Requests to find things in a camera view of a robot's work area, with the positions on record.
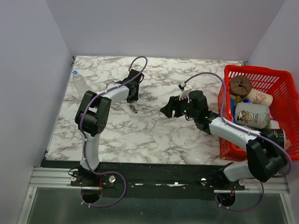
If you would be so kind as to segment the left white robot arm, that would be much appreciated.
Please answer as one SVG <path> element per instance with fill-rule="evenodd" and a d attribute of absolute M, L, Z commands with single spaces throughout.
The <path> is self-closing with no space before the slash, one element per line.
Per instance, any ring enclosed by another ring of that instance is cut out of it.
<path fill-rule="evenodd" d="M 95 170 L 100 164 L 99 139 L 104 131 L 113 104 L 121 101 L 133 103 L 138 100 L 139 85 L 144 79 L 142 72 L 129 70 L 128 76 L 114 86 L 96 93 L 87 91 L 77 110 L 75 122 L 82 134 L 82 159 L 80 165 L 86 171 L 82 180 L 88 186 L 98 183 L 99 174 Z"/>

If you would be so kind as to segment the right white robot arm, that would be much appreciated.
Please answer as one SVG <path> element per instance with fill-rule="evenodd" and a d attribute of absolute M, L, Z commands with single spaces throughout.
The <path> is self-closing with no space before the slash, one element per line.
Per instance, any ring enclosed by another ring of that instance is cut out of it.
<path fill-rule="evenodd" d="M 229 164 L 216 176 L 216 184 L 221 189 L 228 189 L 240 179 L 266 182 L 288 164 L 272 132 L 248 130 L 221 118 L 209 110 L 202 91 L 191 91 L 185 99 L 170 97 L 161 112 L 168 118 L 184 115 L 192 119 L 199 130 L 232 142 L 246 152 L 246 161 Z"/>

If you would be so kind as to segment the clear plastic water bottle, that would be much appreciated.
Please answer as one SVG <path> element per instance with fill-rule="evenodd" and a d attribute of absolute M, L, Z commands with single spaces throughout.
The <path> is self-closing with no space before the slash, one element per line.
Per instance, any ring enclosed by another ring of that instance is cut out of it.
<path fill-rule="evenodd" d="M 87 84 L 84 76 L 76 70 L 72 71 L 72 84 L 74 85 L 80 98 L 82 98 L 85 93 L 90 90 L 90 87 Z"/>

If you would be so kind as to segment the brown round wooden block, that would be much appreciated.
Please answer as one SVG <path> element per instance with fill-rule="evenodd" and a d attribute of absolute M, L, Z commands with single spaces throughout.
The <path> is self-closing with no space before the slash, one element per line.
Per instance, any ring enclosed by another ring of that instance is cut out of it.
<path fill-rule="evenodd" d="M 229 82 L 230 94 L 240 96 L 242 98 L 249 95 L 252 90 L 252 82 L 243 75 L 237 75 Z"/>

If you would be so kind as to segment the grey printed pouch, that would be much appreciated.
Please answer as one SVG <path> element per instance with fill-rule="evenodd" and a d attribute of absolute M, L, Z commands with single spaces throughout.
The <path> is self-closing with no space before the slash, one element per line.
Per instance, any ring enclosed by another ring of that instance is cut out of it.
<path fill-rule="evenodd" d="M 239 125 L 263 129 L 270 123 L 269 114 L 270 109 L 267 106 L 239 102 L 235 108 L 234 119 Z"/>

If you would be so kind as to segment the beige printed cylinder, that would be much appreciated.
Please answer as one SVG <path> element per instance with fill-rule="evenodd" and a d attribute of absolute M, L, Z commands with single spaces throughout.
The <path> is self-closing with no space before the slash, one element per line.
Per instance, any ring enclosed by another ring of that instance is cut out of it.
<path fill-rule="evenodd" d="M 252 89 L 246 96 L 246 99 L 250 100 L 254 104 L 264 105 L 270 107 L 273 102 L 273 96 L 267 93 L 261 92 L 256 89 Z"/>

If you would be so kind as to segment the black printed can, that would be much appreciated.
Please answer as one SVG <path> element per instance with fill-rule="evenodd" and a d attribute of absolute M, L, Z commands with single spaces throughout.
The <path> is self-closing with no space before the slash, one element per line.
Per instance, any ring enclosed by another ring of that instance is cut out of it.
<path fill-rule="evenodd" d="M 285 131 L 283 129 L 269 129 L 269 128 L 265 128 L 260 130 L 261 133 L 273 133 L 273 135 L 275 136 L 276 140 L 277 140 L 277 144 L 280 145 L 283 149 L 285 149 L 285 143 L 286 143 L 286 135 L 285 135 Z"/>

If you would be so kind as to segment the red plastic basket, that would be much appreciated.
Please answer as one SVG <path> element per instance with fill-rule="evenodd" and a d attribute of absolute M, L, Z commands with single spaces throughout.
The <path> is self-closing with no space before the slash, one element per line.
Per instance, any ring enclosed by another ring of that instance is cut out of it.
<path fill-rule="evenodd" d="M 230 103 L 229 86 L 235 76 L 246 76 L 253 88 L 273 97 L 269 107 L 273 119 L 278 121 L 280 128 L 285 131 L 290 147 L 286 150 L 293 161 L 299 161 L 299 94 L 291 74 L 283 70 L 272 70 L 266 67 L 226 65 L 224 81 L 227 92 L 223 116 L 233 120 Z M 220 138 L 220 158 L 228 161 L 244 161 L 246 152 L 231 142 Z"/>

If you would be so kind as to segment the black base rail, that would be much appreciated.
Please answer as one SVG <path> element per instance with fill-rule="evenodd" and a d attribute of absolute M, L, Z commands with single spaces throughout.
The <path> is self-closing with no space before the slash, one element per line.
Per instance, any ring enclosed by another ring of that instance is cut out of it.
<path fill-rule="evenodd" d="M 223 166 L 108 162 L 92 173 L 79 162 L 44 159 L 41 167 L 67 169 L 70 186 L 80 188 L 82 201 L 90 207 L 99 206 L 103 197 L 113 199 L 105 206 L 123 198 L 200 199 L 236 211 L 236 194 L 247 190 L 238 181 L 227 180 Z"/>

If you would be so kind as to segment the aluminium frame rail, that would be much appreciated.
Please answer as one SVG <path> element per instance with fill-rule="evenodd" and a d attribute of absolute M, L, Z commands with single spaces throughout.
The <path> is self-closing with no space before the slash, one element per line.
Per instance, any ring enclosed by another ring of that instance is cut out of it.
<path fill-rule="evenodd" d="M 246 179 L 240 181 L 244 189 L 240 190 L 239 185 L 236 187 L 236 193 L 259 194 L 264 188 L 266 194 L 289 194 L 288 182 L 285 178 L 272 178 L 261 185 L 256 179 Z M 85 190 L 97 190 L 98 187 L 89 187 L 84 185 L 72 186 L 71 176 L 67 168 L 34 168 L 29 181 L 30 187 L 43 188 L 81 188 Z"/>

